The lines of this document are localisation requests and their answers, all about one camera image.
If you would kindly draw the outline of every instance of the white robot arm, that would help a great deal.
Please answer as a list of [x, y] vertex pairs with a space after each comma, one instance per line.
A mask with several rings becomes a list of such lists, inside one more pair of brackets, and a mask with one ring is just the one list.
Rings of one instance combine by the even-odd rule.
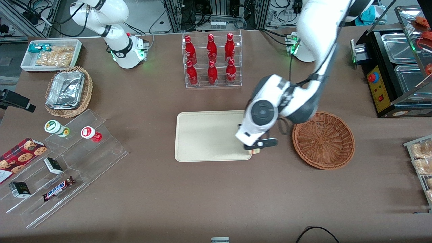
[[337, 51], [336, 38], [340, 22], [361, 14], [372, 2], [309, 0], [304, 4], [297, 24], [297, 35], [316, 60], [314, 73], [306, 80], [309, 84], [306, 89], [276, 74], [264, 77], [258, 83], [235, 134], [246, 150], [277, 145], [274, 138], [260, 137], [273, 127], [279, 115], [293, 123], [303, 123], [315, 114]]
[[124, 1], [82, 0], [72, 3], [69, 12], [78, 25], [85, 26], [103, 37], [120, 67], [132, 68], [145, 60], [143, 40], [128, 36], [119, 25], [129, 16], [129, 9]]

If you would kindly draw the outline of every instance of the red emergency stop button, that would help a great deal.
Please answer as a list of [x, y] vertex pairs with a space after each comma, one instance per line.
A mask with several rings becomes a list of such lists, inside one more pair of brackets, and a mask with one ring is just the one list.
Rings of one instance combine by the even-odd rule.
[[375, 76], [375, 74], [370, 74], [369, 76], [368, 76], [368, 81], [369, 82], [373, 82], [373, 81], [375, 81], [375, 79], [376, 79], [376, 76]]

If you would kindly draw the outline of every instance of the brown tablecloth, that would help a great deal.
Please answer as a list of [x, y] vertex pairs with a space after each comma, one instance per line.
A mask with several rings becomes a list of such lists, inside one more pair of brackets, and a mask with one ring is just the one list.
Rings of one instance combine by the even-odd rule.
[[[81, 39], [79, 65], [92, 76], [89, 108], [130, 152], [34, 230], [18, 215], [0, 214], [5, 242], [294, 242], [310, 225], [328, 228], [341, 242], [431, 242], [432, 215], [404, 142], [432, 133], [429, 118], [378, 119], [361, 69], [351, 65], [349, 40], [363, 27], [344, 28], [319, 110], [341, 117], [356, 138], [351, 162], [335, 171], [310, 167], [277, 127], [277, 147], [248, 161], [179, 163], [174, 158], [180, 112], [243, 109], [261, 77], [288, 77], [282, 45], [259, 31], [243, 31], [243, 87], [186, 90], [181, 35], [159, 35], [143, 65], [121, 69], [101, 38]], [[313, 64], [294, 60], [293, 82]], [[9, 108], [0, 126], [3, 151], [25, 137], [44, 140], [44, 109], [52, 73], [22, 72], [16, 92], [34, 114]], [[314, 231], [301, 242], [332, 242]]]

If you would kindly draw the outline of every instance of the wicker basket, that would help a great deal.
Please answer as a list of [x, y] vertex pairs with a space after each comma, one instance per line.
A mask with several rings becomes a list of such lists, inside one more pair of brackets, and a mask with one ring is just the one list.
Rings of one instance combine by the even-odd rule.
[[[48, 108], [45, 105], [46, 110], [54, 116], [60, 116], [63, 118], [71, 118], [74, 116], [77, 116], [81, 113], [83, 113], [85, 110], [87, 110], [87, 107], [89, 106], [90, 99], [92, 98], [92, 91], [93, 91], [93, 81], [92, 77], [90, 77], [89, 73], [82, 67], [70, 67], [65, 70], [62, 70], [60, 72], [72, 72], [72, 71], [80, 71], [83, 72], [86, 75], [86, 80], [84, 81], [84, 87], [83, 87], [83, 93], [81, 95], [81, 104], [79, 107], [75, 110], [54, 110], [51, 108]], [[51, 90], [51, 85], [53, 83], [54, 77], [51, 79], [51, 82], [48, 84], [47, 91], [45, 92], [45, 99], [48, 98], [48, 94]]]
[[328, 112], [317, 112], [310, 121], [295, 124], [292, 142], [308, 164], [326, 170], [345, 166], [353, 157], [356, 146], [346, 123]]

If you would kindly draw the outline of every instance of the yellow control panel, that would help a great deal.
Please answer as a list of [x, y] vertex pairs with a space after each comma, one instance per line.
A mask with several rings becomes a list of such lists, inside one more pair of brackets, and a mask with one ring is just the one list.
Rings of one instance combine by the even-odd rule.
[[391, 102], [388, 98], [387, 90], [385, 89], [378, 66], [374, 67], [374, 69], [366, 75], [366, 78], [375, 102], [375, 107], [378, 112], [382, 112], [390, 106]]

